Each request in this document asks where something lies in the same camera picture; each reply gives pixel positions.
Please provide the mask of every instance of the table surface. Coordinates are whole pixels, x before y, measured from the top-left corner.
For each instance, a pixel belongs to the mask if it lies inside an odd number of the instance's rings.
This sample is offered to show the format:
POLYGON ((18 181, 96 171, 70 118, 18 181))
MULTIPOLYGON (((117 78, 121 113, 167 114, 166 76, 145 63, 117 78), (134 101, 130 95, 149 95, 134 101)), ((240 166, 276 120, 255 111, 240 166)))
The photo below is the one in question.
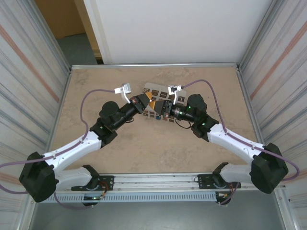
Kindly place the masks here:
MULTIPOLYGON (((129 82, 133 95, 142 93, 147 82, 160 85, 185 85, 194 80, 208 80, 216 93, 226 127, 256 140, 243 94, 234 68, 135 68, 75 69, 72 71, 67 95, 52 149, 55 150, 80 137, 85 126, 80 121, 80 104, 93 89, 120 87, 129 82)), ((209 86, 200 82, 185 89, 187 97, 199 93, 208 105, 207 113, 220 121, 209 86)), ((115 101, 124 105, 120 94, 94 92, 85 100, 83 117, 91 127, 102 105, 115 101)), ((136 115, 134 122, 122 126, 118 136, 104 148, 75 161, 69 169, 85 164, 99 173, 185 173, 209 172, 220 163, 244 164, 230 151, 208 143, 175 123, 136 115)))

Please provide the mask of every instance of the corrugated metal wall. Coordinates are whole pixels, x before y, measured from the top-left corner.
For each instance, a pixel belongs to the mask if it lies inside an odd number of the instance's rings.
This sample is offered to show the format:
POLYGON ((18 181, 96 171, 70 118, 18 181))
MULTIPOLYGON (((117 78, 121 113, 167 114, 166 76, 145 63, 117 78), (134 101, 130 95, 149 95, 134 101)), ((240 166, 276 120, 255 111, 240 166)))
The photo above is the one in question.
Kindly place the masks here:
POLYGON ((301 169, 286 185, 300 227, 307 229, 307 1, 279 2, 242 75, 265 142, 278 145, 301 169))
MULTIPOLYGON (((0 163, 46 150, 68 76, 68 63, 32 1, 0 1, 0 163)), ((2 168, 0 183, 24 191, 22 167, 2 168)), ((0 229, 18 227, 23 199, 0 190, 0 229)))

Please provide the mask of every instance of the doorway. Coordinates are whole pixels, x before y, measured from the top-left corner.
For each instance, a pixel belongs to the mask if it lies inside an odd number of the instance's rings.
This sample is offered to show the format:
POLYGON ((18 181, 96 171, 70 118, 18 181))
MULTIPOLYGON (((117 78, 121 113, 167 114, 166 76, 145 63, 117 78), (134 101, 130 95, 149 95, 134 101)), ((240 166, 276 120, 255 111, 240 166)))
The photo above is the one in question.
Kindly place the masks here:
POLYGON ((69 64, 103 64, 83 0, 35 0, 69 64))

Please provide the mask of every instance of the orange stripe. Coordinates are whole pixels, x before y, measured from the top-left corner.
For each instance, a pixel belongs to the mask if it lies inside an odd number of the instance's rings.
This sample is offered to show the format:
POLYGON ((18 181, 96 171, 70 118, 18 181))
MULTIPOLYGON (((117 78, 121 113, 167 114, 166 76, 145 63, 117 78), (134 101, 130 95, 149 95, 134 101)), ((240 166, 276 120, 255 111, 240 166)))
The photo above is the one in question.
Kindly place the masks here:
POLYGON ((2 173, 2 172, 0 172, 0 180, 5 181, 5 182, 9 182, 9 183, 12 183, 12 184, 21 185, 18 178, 14 177, 14 176, 10 176, 10 175, 2 173))
POLYGON ((264 85, 264 83, 269 79, 269 77, 274 73, 274 71, 277 69, 277 67, 280 65, 280 63, 283 61, 283 59, 289 54, 289 52, 293 49, 293 47, 298 43, 298 41, 302 38, 302 36, 307 31, 307 21, 304 23, 304 25, 300 28, 300 30, 296 33, 296 35, 293 37, 287 48, 284 50, 282 55, 278 58, 278 60, 274 63, 274 65, 271 67, 269 72, 264 76, 264 78, 261 80, 260 84, 257 86, 255 91, 250 95, 250 98, 253 100, 257 92, 260 90, 260 88, 264 85))
POLYGON ((5 31, 5 29, 0 25, 0 34, 4 38, 4 40, 10 45, 10 47, 15 51, 15 53, 19 56, 19 58, 23 61, 23 63, 30 69, 30 71, 36 76, 36 78, 40 81, 40 83, 45 87, 45 89, 50 93, 50 95, 59 102, 59 97, 52 91, 50 86, 45 82, 43 77, 39 74, 39 72, 32 65, 30 60, 24 55, 24 53, 20 50, 20 48, 14 43, 9 34, 5 31))

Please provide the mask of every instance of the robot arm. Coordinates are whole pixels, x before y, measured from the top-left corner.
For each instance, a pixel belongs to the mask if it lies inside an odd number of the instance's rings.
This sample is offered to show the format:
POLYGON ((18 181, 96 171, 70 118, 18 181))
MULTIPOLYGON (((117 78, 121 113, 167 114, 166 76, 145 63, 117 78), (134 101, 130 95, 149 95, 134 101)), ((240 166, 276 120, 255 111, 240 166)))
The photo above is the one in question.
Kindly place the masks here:
MULTIPOLYGON (((173 94, 180 90, 180 86, 169 86, 169 92, 173 94)), ((194 123, 191 126, 194 135, 230 150, 247 163, 247 165, 222 163, 213 172, 213 179, 217 185, 225 182, 251 183, 269 194, 288 173, 283 160, 261 151, 268 150, 281 156, 277 146, 271 143, 264 146, 228 129, 225 132, 222 124, 207 114, 207 104, 199 94, 191 95, 187 106, 170 100, 150 102, 149 106, 164 117, 194 123)))
POLYGON ((32 153, 28 160, 48 157, 49 159, 26 164, 19 181, 36 202, 44 201, 55 191, 69 187, 87 186, 89 189, 94 189, 97 186, 99 174, 91 166, 85 165, 76 170, 64 171, 64 169, 86 154, 109 144, 117 136, 116 130, 136 114, 141 114, 151 97, 150 92, 134 96, 121 108, 115 102, 105 103, 99 112, 97 122, 85 133, 85 138, 81 136, 44 155, 32 153), (68 150, 78 142, 80 142, 79 145, 68 150))

